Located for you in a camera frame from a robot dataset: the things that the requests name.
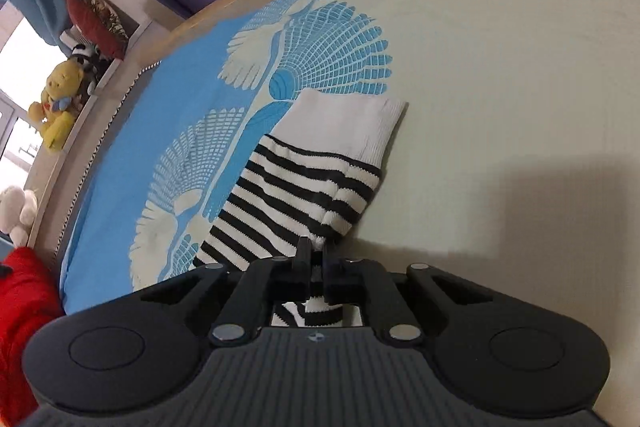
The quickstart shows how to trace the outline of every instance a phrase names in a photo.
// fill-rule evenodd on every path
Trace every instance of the white sock cuff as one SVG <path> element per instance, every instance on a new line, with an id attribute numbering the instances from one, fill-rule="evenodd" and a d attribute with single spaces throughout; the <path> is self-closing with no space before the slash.
<path id="1" fill-rule="evenodd" d="M 404 102 L 375 94 L 330 94 L 303 89 L 271 136 L 300 149 L 348 156 L 375 167 Z"/>

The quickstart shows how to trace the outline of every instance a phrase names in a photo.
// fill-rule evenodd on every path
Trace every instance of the sock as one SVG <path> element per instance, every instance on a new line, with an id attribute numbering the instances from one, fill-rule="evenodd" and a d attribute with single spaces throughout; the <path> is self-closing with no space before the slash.
<path id="1" fill-rule="evenodd" d="M 386 96 L 304 89 L 260 139 L 192 267 L 244 271 L 255 259 L 294 256 L 300 237 L 317 251 L 337 243 L 373 198 L 403 107 Z M 314 293 L 304 305 L 277 304 L 272 325 L 339 326 L 342 307 Z"/>

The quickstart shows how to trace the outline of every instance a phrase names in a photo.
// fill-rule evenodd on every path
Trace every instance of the red pillow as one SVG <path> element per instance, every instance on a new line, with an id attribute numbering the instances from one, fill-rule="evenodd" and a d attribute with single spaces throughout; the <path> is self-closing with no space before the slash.
<path id="1" fill-rule="evenodd" d="M 2 264 L 0 424 L 14 427 L 38 406 L 22 372 L 22 351 L 36 331 L 63 311 L 51 275 L 33 250 L 16 248 Z"/>
<path id="2" fill-rule="evenodd" d="M 108 57 L 124 59 L 127 35 L 116 12 L 103 0 L 66 0 L 71 22 Z"/>

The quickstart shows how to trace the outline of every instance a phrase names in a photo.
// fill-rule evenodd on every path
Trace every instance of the red clothing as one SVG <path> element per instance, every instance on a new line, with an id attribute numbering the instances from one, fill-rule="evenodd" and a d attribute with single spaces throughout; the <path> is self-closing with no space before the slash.
<path id="1" fill-rule="evenodd" d="M 33 334 L 63 314 L 49 271 L 30 248 L 4 261 L 0 279 L 0 423 L 13 427 L 38 406 L 22 373 L 22 352 Z"/>

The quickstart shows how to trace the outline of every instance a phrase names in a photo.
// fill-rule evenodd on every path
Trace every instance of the pink plush toy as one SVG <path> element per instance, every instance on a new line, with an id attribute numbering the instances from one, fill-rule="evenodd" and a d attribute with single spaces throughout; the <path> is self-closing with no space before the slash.
<path id="1" fill-rule="evenodd" d="M 0 192 L 0 232 L 11 238 L 14 247 L 27 244 L 37 213 L 38 200 L 32 190 L 14 185 Z"/>

